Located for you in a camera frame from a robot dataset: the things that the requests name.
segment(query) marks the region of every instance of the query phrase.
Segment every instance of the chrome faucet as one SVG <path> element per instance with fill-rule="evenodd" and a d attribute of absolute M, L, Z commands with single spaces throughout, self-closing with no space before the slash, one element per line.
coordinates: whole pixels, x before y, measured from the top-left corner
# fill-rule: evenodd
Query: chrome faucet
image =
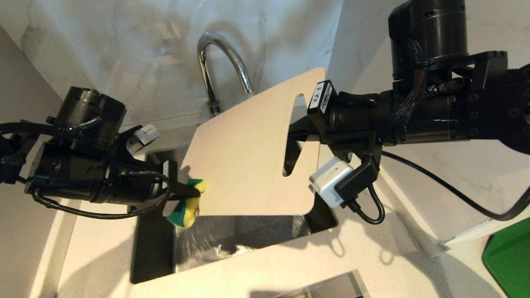
<path fill-rule="evenodd" d="M 206 67 L 205 50 L 208 45 L 216 45 L 230 59 L 230 62 L 232 62 L 232 65 L 234 65 L 235 69 L 237 70 L 237 76 L 239 77 L 245 93 L 252 94 L 254 91 L 252 89 L 252 83 L 250 82 L 249 72 L 246 70 L 243 60 L 235 51 L 234 47 L 224 37 L 217 33 L 204 33 L 197 43 L 197 55 L 199 56 L 202 78 L 204 79 L 206 91 L 208 92 L 208 97 L 210 99 L 210 113 L 213 118 L 221 113 L 221 109 L 219 107 L 219 101 L 215 99 L 214 90 L 211 87 L 210 75 L 208 74 L 208 68 Z"/>

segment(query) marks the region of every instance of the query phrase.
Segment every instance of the sink basin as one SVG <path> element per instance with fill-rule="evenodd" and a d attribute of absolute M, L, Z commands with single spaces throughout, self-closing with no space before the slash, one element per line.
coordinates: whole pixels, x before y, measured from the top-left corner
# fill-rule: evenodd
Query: sink basin
<path fill-rule="evenodd" d="M 187 147 L 180 147 L 150 154 L 148 158 L 154 162 L 173 159 L 181 164 L 186 150 Z M 160 209 L 138 219 L 131 268 L 133 283 L 236 257 L 337 226 L 334 214 L 318 195 L 313 209 L 303 216 L 198 216 L 192 227 L 180 230 L 161 214 Z"/>

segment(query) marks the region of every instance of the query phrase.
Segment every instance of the white wall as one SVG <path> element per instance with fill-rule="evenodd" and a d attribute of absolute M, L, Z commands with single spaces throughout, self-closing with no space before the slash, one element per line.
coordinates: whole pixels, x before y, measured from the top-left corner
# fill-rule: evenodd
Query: white wall
<path fill-rule="evenodd" d="M 342 0 L 6 0 L 0 24 L 61 97 L 71 85 L 92 86 L 125 103 L 125 125 L 157 121 L 167 129 L 209 119 L 197 58 L 203 33 L 218 32 L 233 44 L 260 92 L 327 67 L 341 5 Z M 246 99 L 228 59 L 215 47 L 208 52 L 222 107 Z"/>
<path fill-rule="evenodd" d="M 387 18 L 403 0 L 345 1 L 328 77 L 351 93 L 392 88 Z M 530 1 L 467 0 L 469 53 L 508 51 L 509 67 L 530 63 Z M 530 183 L 528 156 L 497 141 L 419 144 L 386 148 L 431 170 L 492 211 L 509 208 Z M 406 165 L 383 158 L 382 166 L 442 240 L 486 217 Z"/>
<path fill-rule="evenodd" d="M 44 122 L 48 115 L 56 115 L 60 98 L 2 27 L 0 65 L 0 122 Z M 22 177 L 28 175 L 29 165 Z M 24 194 L 24 185 L 0 185 L 0 297 L 29 295 L 54 215 Z"/>

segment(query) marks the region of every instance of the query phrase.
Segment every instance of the label sticker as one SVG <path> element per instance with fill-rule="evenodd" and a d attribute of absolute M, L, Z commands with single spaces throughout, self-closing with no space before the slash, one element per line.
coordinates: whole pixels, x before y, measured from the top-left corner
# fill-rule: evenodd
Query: label sticker
<path fill-rule="evenodd" d="M 164 169 L 162 170 L 162 174 L 164 174 L 164 176 L 169 178 L 169 160 L 166 160 L 164 162 Z M 167 187 L 167 183 L 165 181 L 162 181 L 162 189 L 166 187 Z"/>
<path fill-rule="evenodd" d="M 322 89 L 324 88 L 324 82 L 318 83 L 315 87 L 315 92 L 313 97 L 311 97 L 311 102 L 309 103 L 309 108 L 313 109 L 319 106 L 320 95 L 322 94 Z"/>
<path fill-rule="evenodd" d="M 333 88 L 331 87 L 331 84 L 328 84 L 328 87 L 326 88 L 326 93 L 324 94 L 324 99 L 322 100 L 322 105 L 320 106 L 320 110 L 323 114 L 326 113 L 326 108 L 328 107 L 328 102 L 330 100 L 332 90 Z"/>

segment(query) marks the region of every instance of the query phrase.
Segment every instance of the stainless steel sink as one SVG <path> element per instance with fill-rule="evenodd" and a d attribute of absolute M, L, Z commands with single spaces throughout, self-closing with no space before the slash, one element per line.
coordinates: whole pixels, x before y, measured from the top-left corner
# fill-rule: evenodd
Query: stainless steel sink
<path fill-rule="evenodd" d="M 148 158 L 155 162 L 173 159 L 181 164 L 186 150 L 187 147 L 180 147 L 150 154 Z M 161 219 L 161 214 L 139 219 L 131 270 L 133 283 L 321 232 L 336 227 L 337 220 L 326 203 L 316 196 L 313 209 L 304 216 L 198 216 L 193 226 L 185 230 L 172 229 L 168 224 Z M 173 243 L 171 248 L 167 247 L 168 242 Z M 149 256 L 155 252 L 156 257 Z M 168 255 L 172 258 L 171 269 L 167 267 Z M 153 272 L 161 267 L 165 268 L 163 272 Z"/>

